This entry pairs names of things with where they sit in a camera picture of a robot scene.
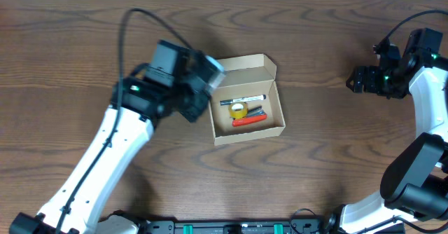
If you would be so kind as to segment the yellow tape roll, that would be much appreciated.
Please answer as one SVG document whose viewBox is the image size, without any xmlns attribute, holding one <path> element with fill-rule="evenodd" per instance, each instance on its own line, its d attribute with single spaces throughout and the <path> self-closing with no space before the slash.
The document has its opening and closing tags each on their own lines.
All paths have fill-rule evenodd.
<svg viewBox="0 0 448 234">
<path fill-rule="evenodd" d="M 244 118 L 248 113 L 248 105 L 246 102 L 235 102 L 229 105 L 228 111 L 233 119 Z"/>
</svg>

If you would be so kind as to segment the black white marker pen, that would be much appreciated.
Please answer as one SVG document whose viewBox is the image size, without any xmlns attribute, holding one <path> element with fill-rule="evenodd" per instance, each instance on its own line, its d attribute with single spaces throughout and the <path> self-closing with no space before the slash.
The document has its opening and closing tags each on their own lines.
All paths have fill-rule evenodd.
<svg viewBox="0 0 448 234">
<path fill-rule="evenodd" d="M 237 102 L 253 102 L 253 101 L 263 101 L 266 99 L 266 95 L 254 95 L 249 97 L 238 97 L 234 99 L 225 99 L 220 101 L 221 106 L 234 104 Z"/>
</svg>

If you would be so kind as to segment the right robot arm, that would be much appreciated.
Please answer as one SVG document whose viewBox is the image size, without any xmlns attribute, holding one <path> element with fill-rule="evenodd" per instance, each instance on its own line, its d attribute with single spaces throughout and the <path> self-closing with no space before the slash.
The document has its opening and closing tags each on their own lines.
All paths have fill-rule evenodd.
<svg viewBox="0 0 448 234">
<path fill-rule="evenodd" d="M 418 221 L 447 221 L 447 58 L 439 54 L 442 33 L 415 29 L 403 52 L 384 39 L 374 47 L 377 66 L 359 66 L 346 80 L 354 93 L 387 99 L 411 96 L 416 136 L 386 168 L 379 190 L 342 205 L 327 233 L 399 233 L 405 226 L 425 233 Z"/>
</svg>

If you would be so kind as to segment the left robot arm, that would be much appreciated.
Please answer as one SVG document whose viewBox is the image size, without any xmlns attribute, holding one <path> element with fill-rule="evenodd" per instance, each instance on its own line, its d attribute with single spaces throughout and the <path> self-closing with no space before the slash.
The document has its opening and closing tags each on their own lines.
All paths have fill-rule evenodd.
<svg viewBox="0 0 448 234">
<path fill-rule="evenodd" d="M 19 213 L 10 233 L 96 233 L 112 191 L 158 122 L 179 112 L 194 123 L 224 78 L 214 58 L 159 41 L 149 63 L 117 82 L 97 134 L 61 189 L 36 216 Z"/>
</svg>

